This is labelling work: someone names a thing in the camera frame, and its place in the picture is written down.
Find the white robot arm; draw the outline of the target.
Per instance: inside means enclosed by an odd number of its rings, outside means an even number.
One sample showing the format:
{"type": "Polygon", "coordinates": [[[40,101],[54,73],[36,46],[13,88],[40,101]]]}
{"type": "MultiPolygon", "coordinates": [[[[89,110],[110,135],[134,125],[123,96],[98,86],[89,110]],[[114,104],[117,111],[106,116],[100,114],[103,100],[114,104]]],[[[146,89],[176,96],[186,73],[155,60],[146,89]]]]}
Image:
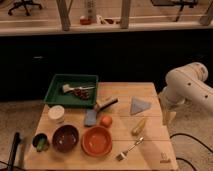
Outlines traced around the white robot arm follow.
{"type": "Polygon", "coordinates": [[[176,116],[174,108],[186,100],[213,114],[213,88],[205,84],[207,78],[208,70],[200,62],[172,69],[166,74],[166,86],[158,95],[164,125],[172,122],[176,116]]]}

